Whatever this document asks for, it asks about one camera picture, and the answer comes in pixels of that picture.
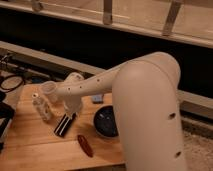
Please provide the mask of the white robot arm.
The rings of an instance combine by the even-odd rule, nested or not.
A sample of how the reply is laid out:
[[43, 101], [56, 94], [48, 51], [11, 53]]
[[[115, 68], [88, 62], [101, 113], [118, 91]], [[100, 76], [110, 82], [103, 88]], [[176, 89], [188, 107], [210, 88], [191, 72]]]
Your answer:
[[178, 100], [180, 67], [155, 52], [83, 81], [66, 80], [57, 95], [69, 115], [83, 96], [110, 92], [127, 171], [188, 171]]

